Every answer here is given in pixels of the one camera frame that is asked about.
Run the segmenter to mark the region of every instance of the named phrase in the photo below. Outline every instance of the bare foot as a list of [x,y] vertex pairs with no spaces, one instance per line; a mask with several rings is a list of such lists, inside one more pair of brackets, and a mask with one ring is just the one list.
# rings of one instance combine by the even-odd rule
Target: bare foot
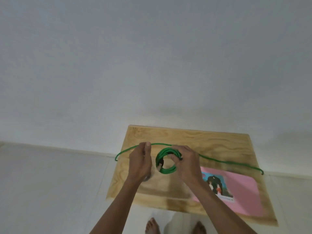
[[207,234],[205,226],[201,223],[201,221],[198,221],[195,225],[192,234]]
[[151,218],[145,228],[145,234],[160,234],[159,226],[154,218]]

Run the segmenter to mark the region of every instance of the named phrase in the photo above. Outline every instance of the pink paper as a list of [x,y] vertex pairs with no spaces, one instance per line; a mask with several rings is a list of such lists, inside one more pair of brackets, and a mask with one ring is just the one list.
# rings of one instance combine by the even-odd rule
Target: pink paper
[[[201,171],[213,192],[234,212],[263,216],[264,210],[254,178],[205,167],[201,167]],[[193,196],[193,200],[198,201],[196,196]]]

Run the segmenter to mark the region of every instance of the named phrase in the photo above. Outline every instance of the wooden board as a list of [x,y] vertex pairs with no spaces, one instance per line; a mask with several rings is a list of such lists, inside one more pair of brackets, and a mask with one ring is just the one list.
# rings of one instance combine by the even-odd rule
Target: wooden board
[[[212,158],[248,163],[259,167],[250,137],[247,134],[130,125],[121,150],[144,141],[188,145],[198,153]],[[148,181],[140,185],[134,202],[153,208],[206,215],[200,203],[189,199],[189,188],[177,177],[177,173],[165,175],[156,170],[155,157],[165,147],[161,145],[152,146],[152,176]],[[130,153],[131,151],[128,151],[119,156],[107,198],[115,198],[123,186],[128,174]],[[172,161],[170,159],[164,159],[164,167],[170,167],[171,165]],[[253,177],[258,185],[265,215],[263,217],[244,216],[239,213],[238,215],[246,221],[272,226],[278,225],[261,172],[243,166],[217,163],[204,158],[200,158],[200,165]]]

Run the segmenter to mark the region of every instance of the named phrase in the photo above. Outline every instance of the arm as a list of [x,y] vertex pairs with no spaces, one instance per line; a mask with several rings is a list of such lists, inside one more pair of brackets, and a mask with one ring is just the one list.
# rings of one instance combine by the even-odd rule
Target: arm
[[151,143],[140,143],[129,155],[129,173],[123,187],[90,234],[122,233],[135,193],[151,167]]
[[179,176],[196,195],[218,234],[255,234],[256,232],[223,203],[202,179],[198,154],[188,146],[172,146],[172,148],[182,154],[183,160],[179,160],[174,155],[170,156],[177,167]]

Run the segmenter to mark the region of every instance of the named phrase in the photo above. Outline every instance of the coiled green rope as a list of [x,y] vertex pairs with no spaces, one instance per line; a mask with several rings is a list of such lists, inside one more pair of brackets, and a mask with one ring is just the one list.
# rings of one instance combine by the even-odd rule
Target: coiled green rope
[[[151,145],[166,145],[166,146],[172,146],[171,144],[166,144],[166,143],[152,143]],[[122,153],[125,153],[131,149],[134,149],[135,147],[137,147],[137,145],[135,146],[132,146],[128,149],[125,149],[124,151],[121,151],[120,153],[118,153],[115,157],[115,161],[117,161],[117,158],[119,155],[121,155]],[[163,157],[167,156],[168,154],[174,154],[175,156],[177,156],[180,160],[182,159],[181,158],[181,153],[175,149],[172,149],[172,148],[164,148],[162,149],[158,155],[156,156],[156,167],[159,166],[159,164],[161,163],[162,166],[163,166]],[[208,160],[212,160],[212,161],[215,161],[215,162],[219,162],[219,163],[224,163],[224,164],[230,164],[230,165],[240,165],[240,166],[245,166],[245,167],[248,167],[248,168],[251,168],[251,169],[255,169],[255,170],[258,170],[261,172],[261,174],[263,175],[264,174],[264,171],[260,168],[256,168],[256,167],[253,167],[253,166],[250,166],[249,164],[247,163],[237,163],[237,162],[232,162],[232,161],[221,161],[221,160],[218,160],[218,159],[215,159],[215,158],[212,158],[212,157],[207,157],[205,155],[201,155],[201,154],[198,154],[200,157],[203,157],[205,159],[208,159]],[[177,169],[175,165],[173,165],[172,167],[168,168],[168,169],[164,169],[163,167],[161,166],[161,169],[159,170],[160,173],[163,173],[163,174],[170,174],[170,173],[173,173],[175,172],[175,170]]]

